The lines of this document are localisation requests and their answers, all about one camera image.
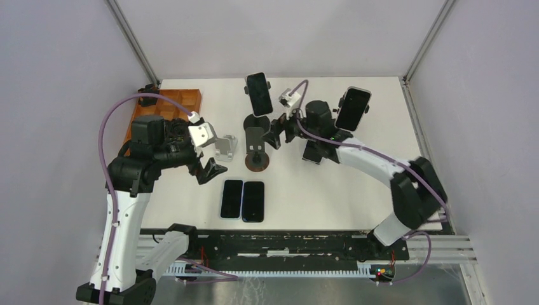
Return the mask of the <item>silver folding phone stand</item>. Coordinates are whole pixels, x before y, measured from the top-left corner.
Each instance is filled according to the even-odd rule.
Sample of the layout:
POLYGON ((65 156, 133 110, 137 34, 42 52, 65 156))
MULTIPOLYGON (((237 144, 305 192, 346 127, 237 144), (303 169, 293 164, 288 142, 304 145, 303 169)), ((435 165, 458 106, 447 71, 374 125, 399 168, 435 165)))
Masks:
POLYGON ((217 138, 214 158, 218 161, 232 162, 237 147, 237 138, 234 135, 224 135, 217 138))

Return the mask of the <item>phone with light blue case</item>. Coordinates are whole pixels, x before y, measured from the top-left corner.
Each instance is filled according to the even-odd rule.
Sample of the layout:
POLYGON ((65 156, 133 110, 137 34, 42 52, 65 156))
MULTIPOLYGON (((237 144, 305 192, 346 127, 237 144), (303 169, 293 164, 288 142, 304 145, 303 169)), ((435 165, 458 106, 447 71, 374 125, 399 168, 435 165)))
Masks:
POLYGON ((222 189, 220 218, 239 219, 242 214, 242 180, 225 180, 222 189))

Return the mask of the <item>phone stand brown round base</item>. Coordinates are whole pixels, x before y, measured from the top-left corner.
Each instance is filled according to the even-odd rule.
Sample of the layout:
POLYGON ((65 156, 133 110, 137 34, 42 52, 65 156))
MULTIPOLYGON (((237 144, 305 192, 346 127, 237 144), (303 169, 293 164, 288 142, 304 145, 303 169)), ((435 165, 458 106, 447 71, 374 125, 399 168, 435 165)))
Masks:
POLYGON ((248 127, 245 130, 245 166, 252 172, 262 172, 267 169, 270 163, 269 156, 265 151, 264 134, 265 131, 261 127, 248 127))

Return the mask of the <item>black phone dark case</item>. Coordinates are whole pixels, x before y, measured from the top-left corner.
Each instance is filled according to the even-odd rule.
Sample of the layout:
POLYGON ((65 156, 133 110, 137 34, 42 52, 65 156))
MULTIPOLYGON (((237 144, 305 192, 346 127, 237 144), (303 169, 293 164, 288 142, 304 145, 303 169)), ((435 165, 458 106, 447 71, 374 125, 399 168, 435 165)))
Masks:
POLYGON ((264 182, 247 181, 243 185, 242 221, 262 222, 264 220, 264 182))

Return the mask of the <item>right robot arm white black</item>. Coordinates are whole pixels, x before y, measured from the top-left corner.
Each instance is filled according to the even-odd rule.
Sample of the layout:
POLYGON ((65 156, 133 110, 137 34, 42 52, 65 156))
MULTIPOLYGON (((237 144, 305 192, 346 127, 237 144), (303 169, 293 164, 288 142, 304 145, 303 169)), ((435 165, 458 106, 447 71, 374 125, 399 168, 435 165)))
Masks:
POLYGON ((296 137, 306 139, 322 158, 360 170, 387 186, 393 211, 369 232, 367 242, 369 255, 384 259, 397 240, 428 223, 440 209, 447 210, 447 194, 428 159, 399 161, 367 147, 334 122, 328 103, 314 100, 304 112, 293 109, 274 119, 262 138, 275 149, 281 146, 281 134, 287 143, 296 137))

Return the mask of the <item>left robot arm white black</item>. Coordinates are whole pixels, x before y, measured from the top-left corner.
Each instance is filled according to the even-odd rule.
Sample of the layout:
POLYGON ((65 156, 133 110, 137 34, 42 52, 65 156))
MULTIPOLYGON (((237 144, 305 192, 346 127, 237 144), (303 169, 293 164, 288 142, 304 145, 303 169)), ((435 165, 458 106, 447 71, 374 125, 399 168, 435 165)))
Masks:
POLYGON ((93 304, 151 304, 158 280, 182 256, 200 250, 196 228, 171 225, 151 251, 136 255, 142 220, 162 171, 185 166, 199 184, 226 171, 210 158, 201 164, 202 149, 213 144, 213 126, 191 115, 179 133, 158 115, 143 115, 131 123, 131 137, 105 167, 107 217, 99 258, 90 281, 80 285, 76 299, 93 304))

